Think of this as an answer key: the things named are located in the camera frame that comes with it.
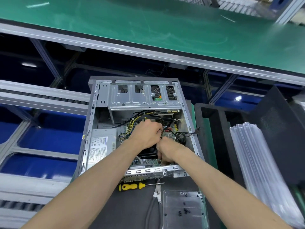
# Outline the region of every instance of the green workbench surface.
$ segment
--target green workbench surface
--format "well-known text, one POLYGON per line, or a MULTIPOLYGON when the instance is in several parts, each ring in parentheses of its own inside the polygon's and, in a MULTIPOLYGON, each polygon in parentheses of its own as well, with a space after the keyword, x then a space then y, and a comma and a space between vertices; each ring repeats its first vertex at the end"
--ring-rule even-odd
POLYGON ((175 0, 0 0, 0 18, 305 73, 305 27, 175 0))

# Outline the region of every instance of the hand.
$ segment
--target hand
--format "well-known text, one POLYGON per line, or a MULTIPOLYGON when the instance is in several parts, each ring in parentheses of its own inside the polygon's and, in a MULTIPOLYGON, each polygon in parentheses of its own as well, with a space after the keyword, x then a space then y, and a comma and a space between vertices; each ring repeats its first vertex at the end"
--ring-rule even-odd
POLYGON ((140 146, 140 151, 147 149, 160 141, 162 124, 152 122, 150 119, 141 121, 132 131, 129 139, 135 145, 140 146))
POLYGON ((175 162, 175 154, 177 154, 178 150, 184 149, 186 149, 184 145, 164 136, 157 144, 158 159, 161 160, 162 165, 168 162, 175 162))

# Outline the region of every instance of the screwdriver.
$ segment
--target screwdriver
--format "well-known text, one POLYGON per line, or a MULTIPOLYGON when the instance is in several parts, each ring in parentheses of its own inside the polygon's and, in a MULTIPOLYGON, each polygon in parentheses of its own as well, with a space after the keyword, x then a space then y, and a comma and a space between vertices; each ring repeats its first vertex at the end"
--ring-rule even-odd
POLYGON ((161 182, 161 183, 155 183, 155 184, 148 184, 145 185, 142 182, 140 182, 139 184, 133 183, 133 184, 120 184, 119 185, 119 191, 127 191, 127 190, 136 190, 136 189, 142 189, 145 186, 152 186, 152 185, 160 185, 160 184, 164 184, 165 182, 161 182))

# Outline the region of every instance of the person's right arm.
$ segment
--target person's right arm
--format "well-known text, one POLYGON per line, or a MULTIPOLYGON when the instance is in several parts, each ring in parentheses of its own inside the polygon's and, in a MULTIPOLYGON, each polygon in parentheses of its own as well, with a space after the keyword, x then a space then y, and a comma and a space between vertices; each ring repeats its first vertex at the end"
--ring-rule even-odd
POLYGON ((163 137, 157 149, 162 163, 175 161, 185 169, 228 229, 291 229, 255 196, 185 146, 163 137))

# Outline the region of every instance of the power supply label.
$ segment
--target power supply label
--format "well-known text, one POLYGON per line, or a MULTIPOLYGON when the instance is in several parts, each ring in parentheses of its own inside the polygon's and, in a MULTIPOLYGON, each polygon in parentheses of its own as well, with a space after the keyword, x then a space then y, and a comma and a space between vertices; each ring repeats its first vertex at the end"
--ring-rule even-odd
POLYGON ((97 163, 106 157, 107 154, 107 136, 91 138, 90 153, 88 163, 97 163))

